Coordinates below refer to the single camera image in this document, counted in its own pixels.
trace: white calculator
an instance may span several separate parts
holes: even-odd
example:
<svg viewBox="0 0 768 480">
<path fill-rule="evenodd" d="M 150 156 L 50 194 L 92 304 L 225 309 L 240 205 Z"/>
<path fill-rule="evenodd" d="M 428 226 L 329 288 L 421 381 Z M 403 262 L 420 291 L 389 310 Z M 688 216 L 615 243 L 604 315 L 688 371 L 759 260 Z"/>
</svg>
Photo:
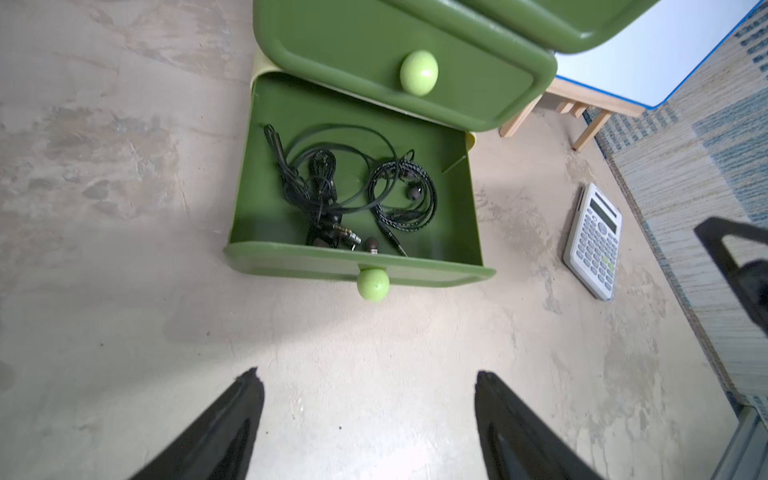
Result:
<svg viewBox="0 0 768 480">
<path fill-rule="evenodd" d="M 621 213 L 589 184 L 581 192 L 563 260 L 600 300 L 614 297 Z"/>
</svg>

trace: striped rug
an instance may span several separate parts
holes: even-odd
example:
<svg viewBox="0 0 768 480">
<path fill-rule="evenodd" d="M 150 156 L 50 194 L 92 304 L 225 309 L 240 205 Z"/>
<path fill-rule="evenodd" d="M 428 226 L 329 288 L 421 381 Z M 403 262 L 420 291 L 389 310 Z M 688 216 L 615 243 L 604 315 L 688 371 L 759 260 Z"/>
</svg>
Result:
<svg viewBox="0 0 768 480">
<path fill-rule="evenodd" d="M 596 139 L 723 388 L 768 421 L 768 338 L 693 232 L 712 216 L 768 228 L 768 0 L 669 101 L 614 115 Z M 728 246 L 742 262 L 768 258 Z"/>
</svg>

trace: green drawer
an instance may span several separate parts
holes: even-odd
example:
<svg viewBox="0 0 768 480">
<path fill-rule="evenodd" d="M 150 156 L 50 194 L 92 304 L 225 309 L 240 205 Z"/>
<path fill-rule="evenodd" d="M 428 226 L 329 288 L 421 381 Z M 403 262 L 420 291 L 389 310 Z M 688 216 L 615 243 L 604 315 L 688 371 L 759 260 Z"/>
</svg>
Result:
<svg viewBox="0 0 768 480">
<path fill-rule="evenodd" d="M 503 124 L 557 71 L 543 48 L 453 0 L 256 0 L 253 30 L 291 74 L 466 131 Z M 439 67 L 422 97 L 399 80 L 418 50 Z"/>
<path fill-rule="evenodd" d="M 658 0 L 459 0 L 536 43 L 578 53 L 607 41 Z"/>
<path fill-rule="evenodd" d="M 252 102 L 234 222 L 224 249 L 232 268 L 257 275 L 327 280 L 356 280 L 361 270 L 380 268 L 391 283 L 414 286 L 454 286 L 494 275 L 482 262 L 464 132 L 285 73 L 258 77 Z M 399 256 L 381 238 L 369 211 L 345 215 L 343 223 L 363 238 L 379 238 L 378 255 L 304 245 L 309 224 L 283 199 L 263 126 L 272 124 L 288 144 L 299 132 L 325 123 L 374 128 L 390 139 L 399 154 L 415 150 L 416 163 L 435 183 L 439 205 L 432 222 L 422 230 L 395 231 L 409 257 Z M 320 136 L 317 141 L 350 144 L 374 157 L 387 155 L 386 146 L 366 132 L 328 131 Z M 351 154 L 340 153 L 337 160 L 335 182 L 339 198 L 344 198 L 365 182 L 366 168 Z M 407 204 L 405 183 L 400 184 L 402 189 L 395 189 L 385 204 Z"/>
</svg>

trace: light green knob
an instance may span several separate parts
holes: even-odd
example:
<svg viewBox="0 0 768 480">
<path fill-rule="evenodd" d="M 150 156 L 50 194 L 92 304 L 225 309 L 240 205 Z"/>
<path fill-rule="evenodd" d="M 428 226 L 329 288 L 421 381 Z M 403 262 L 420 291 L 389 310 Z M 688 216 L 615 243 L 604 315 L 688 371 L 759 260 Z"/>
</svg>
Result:
<svg viewBox="0 0 768 480">
<path fill-rule="evenodd" d="M 400 83 L 403 90 L 423 97 L 437 82 L 437 60 L 426 50 L 412 51 L 400 66 Z"/>
<path fill-rule="evenodd" d="M 357 276 L 357 291 L 372 302 L 380 302 L 389 292 L 389 275 L 380 268 L 369 268 Z"/>
</svg>

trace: wooden table leg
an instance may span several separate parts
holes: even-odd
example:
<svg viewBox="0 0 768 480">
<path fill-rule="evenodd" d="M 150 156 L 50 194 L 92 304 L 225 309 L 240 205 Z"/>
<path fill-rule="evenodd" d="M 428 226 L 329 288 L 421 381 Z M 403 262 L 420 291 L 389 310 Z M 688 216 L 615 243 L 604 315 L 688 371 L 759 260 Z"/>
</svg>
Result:
<svg viewBox="0 0 768 480">
<path fill-rule="evenodd" d="M 584 114 L 584 112 L 587 110 L 589 105 L 582 104 L 581 102 L 576 102 L 576 105 L 571 109 L 571 115 L 573 115 L 575 118 L 579 118 L 581 115 Z"/>
<path fill-rule="evenodd" d="M 600 129 L 605 125 L 605 122 L 609 121 L 611 119 L 611 115 L 613 115 L 614 112 L 603 110 L 600 112 L 597 118 L 595 118 L 592 123 L 590 123 L 587 126 L 587 130 L 584 131 L 583 134 L 576 140 L 573 144 L 573 149 L 576 151 L 582 151 L 584 150 L 584 146 L 594 138 L 595 135 L 598 134 Z"/>
<path fill-rule="evenodd" d="M 576 105 L 575 101 L 570 100 L 563 100 L 560 102 L 560 104 L 555 108 L 554 111 L 558 112 L 559 114 L 567 114 L 571 109 Z"/>
<path fill-rule="evenodd" d="M 525 105 L 522 112 L 503 124 L 502 127 L 498 129 L 498 135 L 504 138 L 514 135 L 518 128 L 520 128 L 520 125 L 523 124 L 523 121 L 525 121 L 525 118 L 533 111 L 533 107 L 536 106 L 539 100 L 541 100 L 541 95 L 536 97 L 531 103 Z"/>
</svg>

